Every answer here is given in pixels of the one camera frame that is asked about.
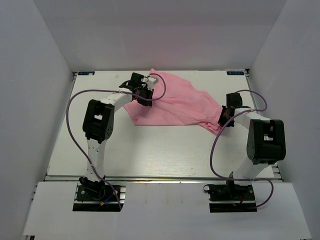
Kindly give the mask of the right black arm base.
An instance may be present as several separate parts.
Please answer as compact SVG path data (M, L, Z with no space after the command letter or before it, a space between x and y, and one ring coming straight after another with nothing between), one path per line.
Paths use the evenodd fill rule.
M206 184L203 191L209 194L210 213L257 212L252 185L238 185L227 180L225 184Z

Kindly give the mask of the pink t shirt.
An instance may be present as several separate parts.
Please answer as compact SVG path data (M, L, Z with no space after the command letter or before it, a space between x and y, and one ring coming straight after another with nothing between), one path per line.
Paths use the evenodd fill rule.
M206 91L194 88L192 83L177 75L151 69L150 74L162 78L154 87L153 98L164 95L143 106L136 100L124 105L135 126L194 126L199 125L217 135L222 107Z

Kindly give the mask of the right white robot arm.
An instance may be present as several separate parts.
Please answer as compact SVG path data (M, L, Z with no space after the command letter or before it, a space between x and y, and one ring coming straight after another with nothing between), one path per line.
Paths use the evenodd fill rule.
M218 124L233 127L238 123L248 130L245 159L239 168L229 175L235 185L248 186L262 170L286 156L284 122L270 119L243 105L239 92L226 95L226 105L222 106Z

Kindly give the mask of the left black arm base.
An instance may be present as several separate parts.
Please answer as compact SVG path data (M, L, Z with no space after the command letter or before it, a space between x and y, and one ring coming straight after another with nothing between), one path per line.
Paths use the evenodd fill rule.
M119 213L125 203L126 187L110 186L104 181L90 181L80 177L76 187L72 210L74 212Z

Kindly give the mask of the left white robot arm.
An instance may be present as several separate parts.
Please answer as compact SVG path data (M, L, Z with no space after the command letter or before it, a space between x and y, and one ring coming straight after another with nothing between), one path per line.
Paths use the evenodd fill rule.
M105 182L104 158L108 139L114 130L115 112L124 105L136 100L139 104L151 107L157 77L133 73L130 80L122 83L116 93L101 100L90 100L84 116L82 130L85 133L90 162L79 182L84 187L96 187Z

